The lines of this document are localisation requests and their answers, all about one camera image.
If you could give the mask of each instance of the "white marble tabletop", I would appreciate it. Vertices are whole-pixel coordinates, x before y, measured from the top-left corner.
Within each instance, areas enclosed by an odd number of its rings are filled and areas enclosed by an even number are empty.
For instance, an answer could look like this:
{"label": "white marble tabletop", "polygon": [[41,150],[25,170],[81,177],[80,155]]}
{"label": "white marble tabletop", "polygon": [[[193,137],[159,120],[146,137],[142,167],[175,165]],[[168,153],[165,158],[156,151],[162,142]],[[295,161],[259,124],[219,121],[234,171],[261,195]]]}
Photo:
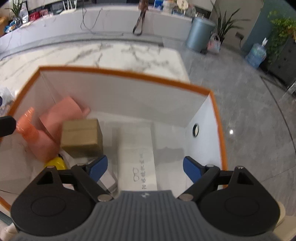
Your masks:
{"label": "white marble tabletop", "polygon": [[121,69],[190,82],[179,53],[127,42],[70,42],[21,52],[0,61],[0,86],[18,92],[38,66]]}

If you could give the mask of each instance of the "trash can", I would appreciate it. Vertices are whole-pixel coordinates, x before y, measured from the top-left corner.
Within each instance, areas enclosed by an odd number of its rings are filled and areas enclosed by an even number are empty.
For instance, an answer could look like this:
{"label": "trash can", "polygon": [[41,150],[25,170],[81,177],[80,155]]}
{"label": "trash can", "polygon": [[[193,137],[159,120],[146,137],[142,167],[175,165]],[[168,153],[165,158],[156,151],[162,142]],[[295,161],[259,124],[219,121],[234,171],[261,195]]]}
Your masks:
{"label": "trash can", "polygon": [[186,46],[194,51],[200,52],[207,48],[211,33],[216,24],[206,18],[194,18],[186,40]]}

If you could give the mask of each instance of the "black strap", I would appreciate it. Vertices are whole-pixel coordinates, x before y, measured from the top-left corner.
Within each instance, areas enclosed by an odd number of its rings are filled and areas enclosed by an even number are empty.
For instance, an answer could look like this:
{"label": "black strap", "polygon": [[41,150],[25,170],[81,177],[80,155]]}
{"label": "black strap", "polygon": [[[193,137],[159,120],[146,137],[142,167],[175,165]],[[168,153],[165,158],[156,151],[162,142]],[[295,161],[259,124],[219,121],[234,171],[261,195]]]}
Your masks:
{"label": "black strap", "polygon": [[[142,10],[141,13],[140,13],[140,16],[138,18],[138,21],[137,21],[136,25],[133,28],[133,34],[136,35],[136,36],[140,36],[143,33],[143,22],[144,22],[144,19],[145,19],[145,14],[146,14],[146,10]],[[138,33],[138,34],[135,34],[135,30],[138,27],[141,19],[142,19],[141,32]]]}

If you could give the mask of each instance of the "blue gripper pad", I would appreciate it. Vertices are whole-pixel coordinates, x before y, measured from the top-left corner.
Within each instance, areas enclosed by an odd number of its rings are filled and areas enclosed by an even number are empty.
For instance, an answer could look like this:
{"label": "blue gripper pad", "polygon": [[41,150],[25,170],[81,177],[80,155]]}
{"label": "blue gripper pad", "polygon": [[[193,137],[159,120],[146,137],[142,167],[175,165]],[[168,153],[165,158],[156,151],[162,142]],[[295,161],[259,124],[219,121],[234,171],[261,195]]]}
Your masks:
{"label": "blue gripper pad", "polygon": [[93,163],[94,164],[90,167],[89,170],[89,176],[95,182],[98,182],[105,171],[107,171],[108,159],[104,155],[103,157],[99,157],[97,160],[93,161]]}
{"label": "blue gripper pad", "polygon": [[183,159],[183,170],[193,183],[197,182],[205,173],[205,167],[190,156]]}

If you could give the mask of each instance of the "teal wall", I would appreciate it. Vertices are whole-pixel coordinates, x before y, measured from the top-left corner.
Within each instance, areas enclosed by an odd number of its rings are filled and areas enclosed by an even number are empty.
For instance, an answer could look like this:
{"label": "teal wall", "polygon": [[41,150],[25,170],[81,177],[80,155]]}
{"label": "teal wall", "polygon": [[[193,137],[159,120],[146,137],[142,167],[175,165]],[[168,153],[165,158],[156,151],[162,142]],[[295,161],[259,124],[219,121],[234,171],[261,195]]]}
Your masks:
{"label": "teal wall", "polygon": [[248,39],[242,46],[243,51],[249,52],[254,43],[262,43],[264,38],[269,37],[272,30],[272,24],[267,16],[270,11],[274,10],[284,17],[292,17],[296,19],[296,11],[285,0],[264,0],[264,6],[261,9],[259,17]]}

